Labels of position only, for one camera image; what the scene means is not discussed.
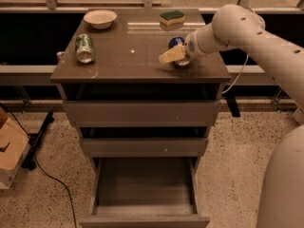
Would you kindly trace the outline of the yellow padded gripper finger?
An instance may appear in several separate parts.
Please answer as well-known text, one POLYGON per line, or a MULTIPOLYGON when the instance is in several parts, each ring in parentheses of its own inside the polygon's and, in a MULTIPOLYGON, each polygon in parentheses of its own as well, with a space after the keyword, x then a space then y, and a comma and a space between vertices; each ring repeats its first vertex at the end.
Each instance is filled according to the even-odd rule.
POLYGON ((172 63, 179 60, 182 60, 185 58, 185 47, 183 45, 176 45, 169 50, 167 50, 165 53, 163 53, 159 57, 159 61, 162 64, 172 63))

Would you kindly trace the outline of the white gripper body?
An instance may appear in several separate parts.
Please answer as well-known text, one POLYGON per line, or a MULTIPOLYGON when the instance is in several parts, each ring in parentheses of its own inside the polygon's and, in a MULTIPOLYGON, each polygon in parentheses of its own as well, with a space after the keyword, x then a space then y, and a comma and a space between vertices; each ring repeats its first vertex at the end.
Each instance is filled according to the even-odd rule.
POLYGON ((215 37, 212 24, 189 33, 185 37, 185 50, 191 59, 198 59, 220 50, 219 40, 215 37))

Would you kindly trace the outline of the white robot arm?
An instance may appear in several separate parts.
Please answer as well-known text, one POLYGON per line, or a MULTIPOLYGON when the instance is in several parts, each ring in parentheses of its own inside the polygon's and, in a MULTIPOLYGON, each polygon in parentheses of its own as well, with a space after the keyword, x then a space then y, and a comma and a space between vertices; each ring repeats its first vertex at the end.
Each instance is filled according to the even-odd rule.
MULTIPOLYGON (((265 29, 264 20, 238 5, 219 8, 208 25, 160 55, 163 64, 239 48, 304 109, 304 49, 265 29)), ((304 125, 286 134, 266 168, 256 228, 304 228, 304 125)))

